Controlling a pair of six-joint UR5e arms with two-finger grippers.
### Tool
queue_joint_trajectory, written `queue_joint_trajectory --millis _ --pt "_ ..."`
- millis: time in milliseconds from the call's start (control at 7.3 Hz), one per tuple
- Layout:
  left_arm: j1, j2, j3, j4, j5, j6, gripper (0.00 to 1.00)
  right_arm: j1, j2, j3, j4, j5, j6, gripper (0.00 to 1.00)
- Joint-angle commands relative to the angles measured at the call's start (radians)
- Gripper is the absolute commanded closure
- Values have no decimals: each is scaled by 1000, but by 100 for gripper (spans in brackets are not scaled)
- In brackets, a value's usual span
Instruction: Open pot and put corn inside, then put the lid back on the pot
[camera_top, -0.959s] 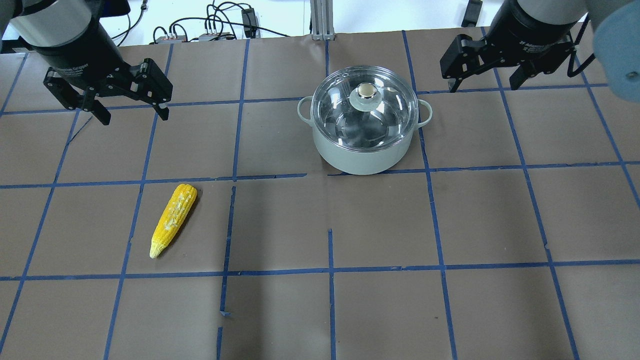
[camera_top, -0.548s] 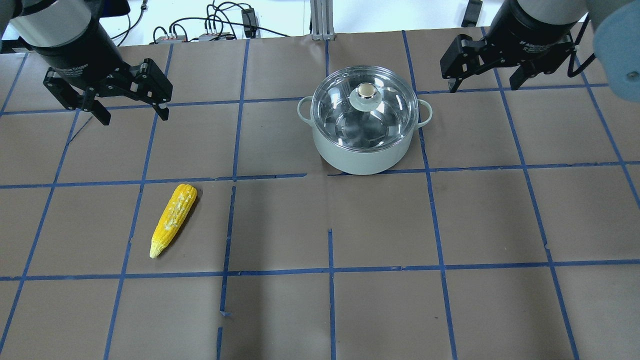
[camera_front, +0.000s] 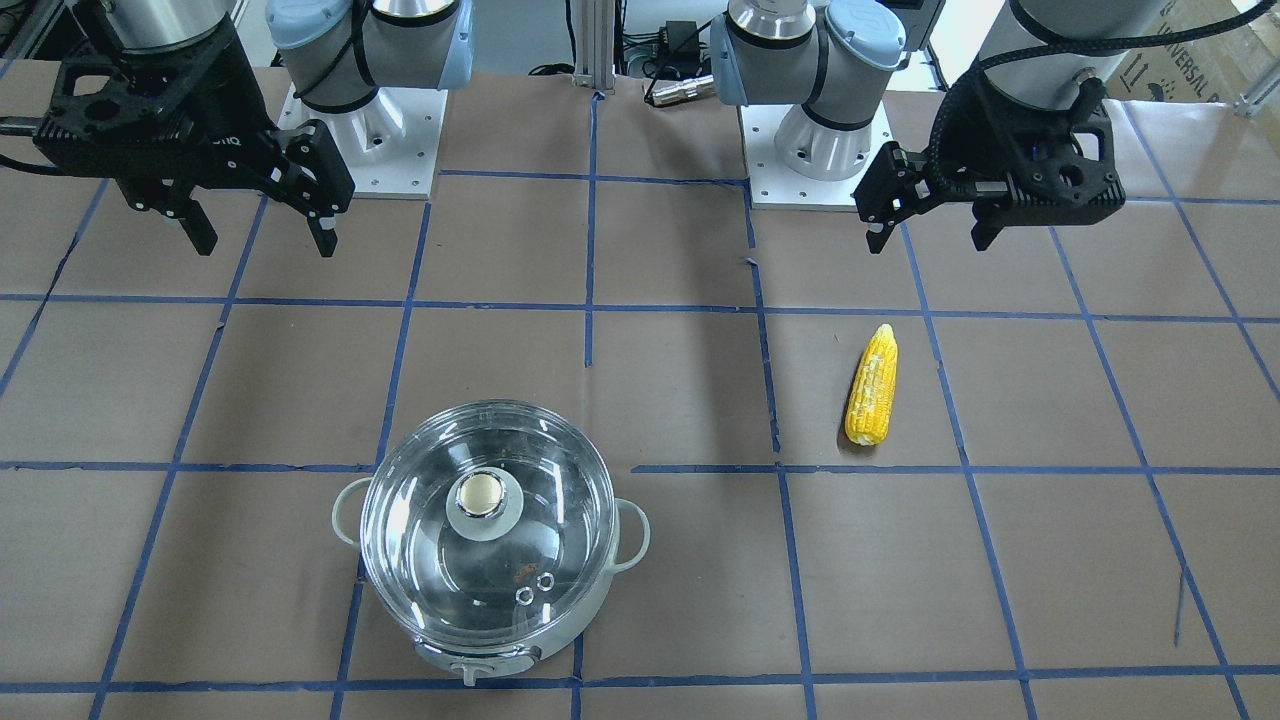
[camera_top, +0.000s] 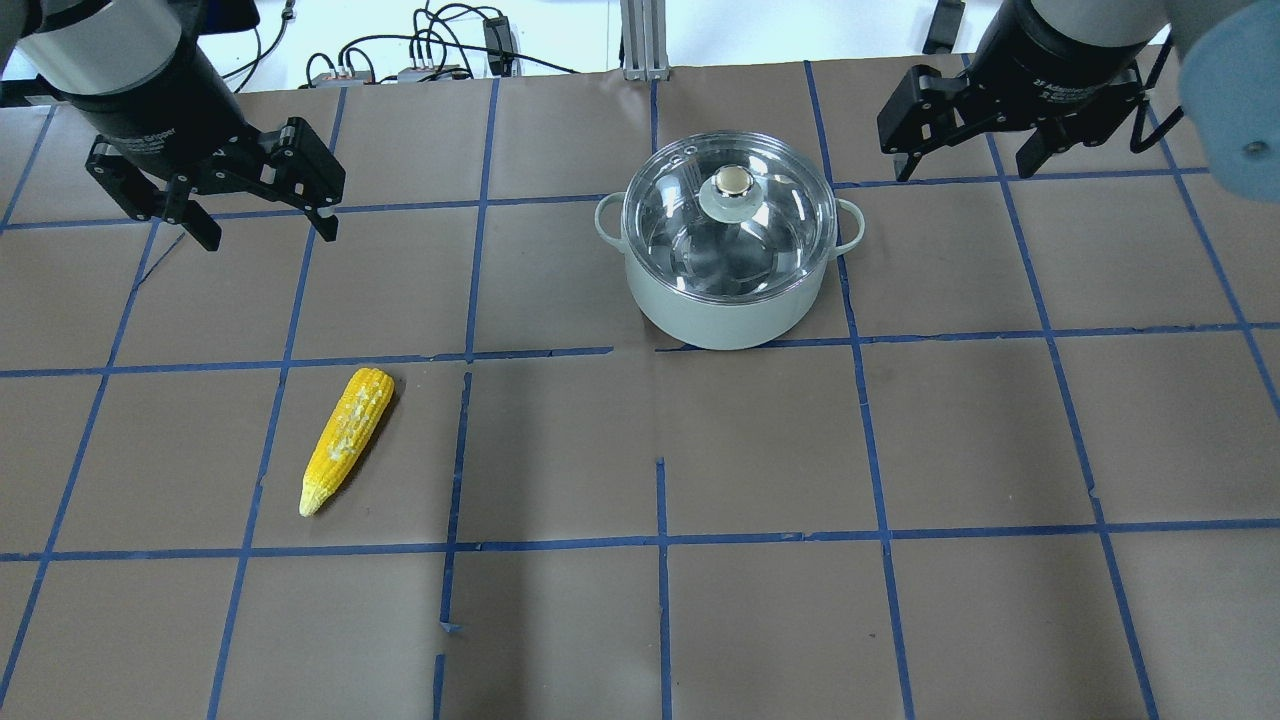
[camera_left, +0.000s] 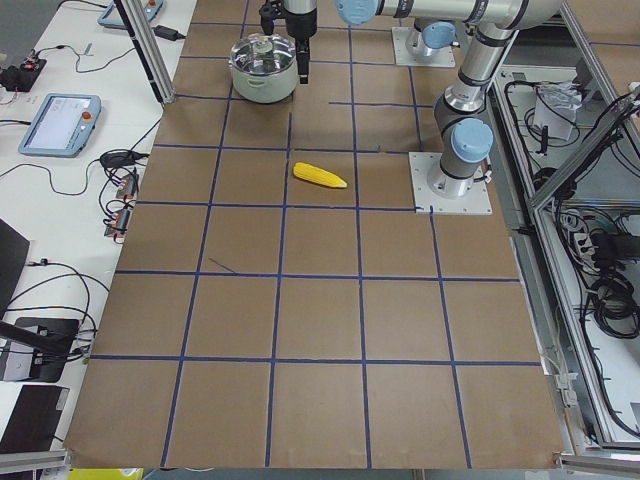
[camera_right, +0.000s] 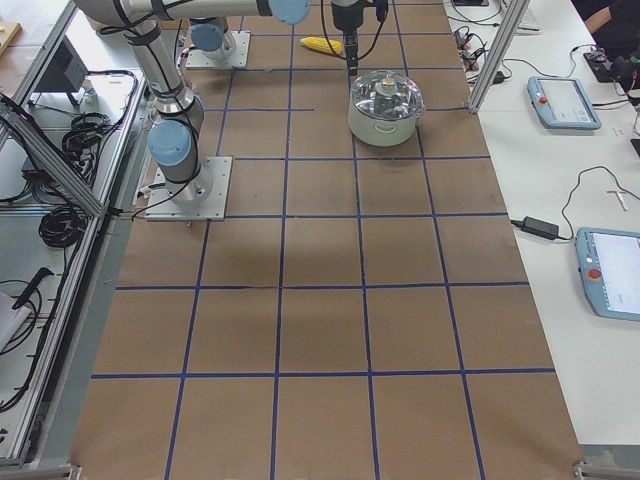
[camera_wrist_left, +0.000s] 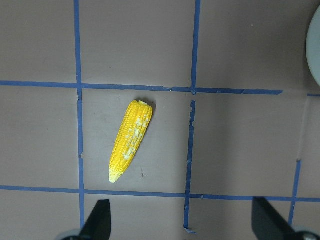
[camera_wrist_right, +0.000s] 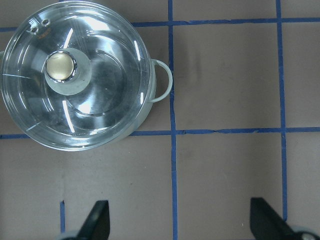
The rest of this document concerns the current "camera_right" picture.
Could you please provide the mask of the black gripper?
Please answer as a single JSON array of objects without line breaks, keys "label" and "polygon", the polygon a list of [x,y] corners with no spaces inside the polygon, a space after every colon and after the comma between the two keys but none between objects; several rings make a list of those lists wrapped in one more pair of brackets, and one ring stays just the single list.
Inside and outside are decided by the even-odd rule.
[{"label": "black gripper", "polygon": [[334,26],[343,34],[345,62],[349,75],[358,70],[358,35],[362,25],[362,2],[359,0],[331,0]]}]

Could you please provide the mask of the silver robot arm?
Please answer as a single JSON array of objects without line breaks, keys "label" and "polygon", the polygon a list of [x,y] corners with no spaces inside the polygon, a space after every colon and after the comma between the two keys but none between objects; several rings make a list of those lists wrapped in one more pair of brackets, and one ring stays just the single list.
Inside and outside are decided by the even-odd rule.
[{"label": "silver robot arm", "polygon": [[75,5],[106,32],[123,34],[155,95],[157,123],[147,143],[165,178],[168,198],[191,203],[209,193],[212,181],[198,158],[204,107],[186,86],[174,57],[161,40],[159,22],[230,16],[272,16],[295,25],[309,1],[77,1]]},{"label": "silver robot arm", "polygon": [[[343,35],[341,55],[334,49],[326,35],[325,21],[322,21],[323,35],[333,56],[343,58],[350,76],[358,71],[358,28],[364,22],[366,1],[331,1],[334,26]],[[304,20],[310,9],[309,1],[268,1],[272,16],[289,25]],[[239,69],[246,65],[250,33],[232,31],[226,17],[190,19],[190,37],[193,43],[188,54],[187,68],[191,69]]]}]

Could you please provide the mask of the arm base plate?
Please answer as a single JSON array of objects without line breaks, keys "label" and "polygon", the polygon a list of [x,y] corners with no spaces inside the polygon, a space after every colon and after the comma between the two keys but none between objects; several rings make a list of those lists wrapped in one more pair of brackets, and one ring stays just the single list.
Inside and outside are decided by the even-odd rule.
[{"label": "arm base plate", "polygon": [[188,70],[245,69],[251,33],[228,30],[226,33],[197,34],[192,30],[193,47],[188,53]]},{"label": "arm base plate", "polygon": [[199,175],[184,189],[165,180],[159,167],[154,180],[164,186],[150,193],[143,218],[149,221],[223,221],[232,171],[232,157],[200,160]]}]

